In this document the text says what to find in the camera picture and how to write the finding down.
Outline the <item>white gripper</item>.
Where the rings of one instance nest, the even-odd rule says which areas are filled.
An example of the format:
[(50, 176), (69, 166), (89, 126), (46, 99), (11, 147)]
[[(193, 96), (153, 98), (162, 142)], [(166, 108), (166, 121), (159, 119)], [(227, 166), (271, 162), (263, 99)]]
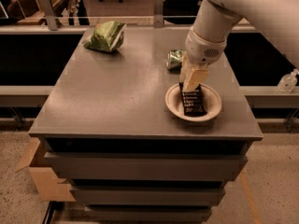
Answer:
[(226, 41), (211, 42), (200, 37), (190, 28), (186, 40), (186, 54), (182, 57), (179, 80), (184, 91), (194, 91), (209, 75), (206, 65), (216, 62), (226, 47)]

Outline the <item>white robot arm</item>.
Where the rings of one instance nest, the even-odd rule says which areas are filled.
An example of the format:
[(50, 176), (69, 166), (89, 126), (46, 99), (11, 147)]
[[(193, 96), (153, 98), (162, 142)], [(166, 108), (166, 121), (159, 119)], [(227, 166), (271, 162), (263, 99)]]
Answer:
[(243, 19), (299, 68), (299, 0), (203, 0), (185, 40), (183, 90), (194, 91), (206, 79)]

